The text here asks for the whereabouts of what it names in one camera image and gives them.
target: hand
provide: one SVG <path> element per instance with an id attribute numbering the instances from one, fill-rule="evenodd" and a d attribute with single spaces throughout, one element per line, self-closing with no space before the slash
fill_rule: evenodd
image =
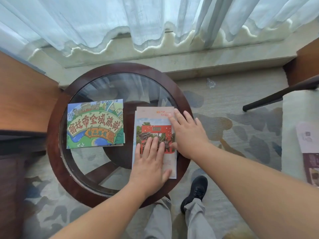
<path id="1" fill-rule="evenodd" d="M 197 151 L 209 143 L 209 139 L 198 118 L 195 119 L 195 123 L 187 111 L 184 111 L 185 117 L 176 108 L 174 113 L 178 121 L 172 114 L 168 116 L 175 130 L 175 142 L 170 147 L 177 149 L 184 157 L 193 160 Z"/>
<path id="2" fill-rule="evenodd" d="M 143 155 L 140 155 L 141 144 L 135 149 L 135 161 L 132 167 L 129 184 L 142 190 L 145 199 L 156 193 L 169 179 L 172 170 L 162 172 L 165 145 L 163 142 L 157 150 L 158 137 L 149 137 L 144 147 Z"/>

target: pamphlet on chair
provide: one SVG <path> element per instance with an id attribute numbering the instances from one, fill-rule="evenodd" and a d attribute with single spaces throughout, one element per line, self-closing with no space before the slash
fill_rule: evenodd
<path id="1" fill-rule="evenodd" d="M 163 171 L 172 169 L 170 178 L 176 179 L 177 151 L 170 148 L 175 140 L 174 129 L 168 119 L 168 114 L 174 114 L 174 107 L 137 107 L 135 112 L 134 136 L 133 136 L 133 157 L 135 160 L 136 144 L 141 144 L 141 154 L 149 137 L 158 137 L 159 143 L 165 143 Z"/>
<path id="2" fill-rule="evenodd" d="M 319 123 L 300 122 L 296 130 L 307 181 L 319 188 Z"/>
<path id="3" fill-rule="evenodd" d="M 123 146 L 123 100 L 68 104 L 67 149 Z"/>

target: sheer curtain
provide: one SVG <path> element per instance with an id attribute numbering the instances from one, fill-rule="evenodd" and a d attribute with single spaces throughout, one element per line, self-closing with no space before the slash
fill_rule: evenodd
<path id="1" fill-rule="evenodd" d="M 0 46 L 25 59 L 49 46 L 64 56 L 100 53 L 130 33 L 141 53 L 170 30 L 175 44 L 192 35 L 213 48 L 218 36 L 224 44 L 242 30 L 258 37 L 284 23 L 293 32 L 318 15 L 319 0 L 0 0 Z"/>

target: glass tabletop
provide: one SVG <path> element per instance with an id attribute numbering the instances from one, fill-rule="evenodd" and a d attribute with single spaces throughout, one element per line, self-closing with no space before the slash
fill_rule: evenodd
<path id="1" fill-rule="evenodd" d="M 123 99 L 123 146 L 62 149 L 64 165 L 73 178 L 87 190 L 107 197 L 122 189 L 130 177 L 136 107 L 177 107 L 172 96 L 160 84 L 134 73 L 97 78 L 78 91 L 70 103 L 116 99 Z M 60 129 L 59 140 L 66 148 L 66 124 Z"/>

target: pant leg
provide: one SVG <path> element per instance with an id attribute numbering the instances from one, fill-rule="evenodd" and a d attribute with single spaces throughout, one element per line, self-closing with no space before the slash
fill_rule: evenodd
<path id="1" fill-rule="evenodd" d="M 155 202 L 153 212 L 144 229 L 143 239 L 172 239 L 171 201 L 163 197 Z"/>
<path id="2" fill-rule="evenodd" d="M 205 218 L 205 206 L 200 199 L 193 199 L 185 205 L 187 239 L 216 239 L 215 233 Z"/>

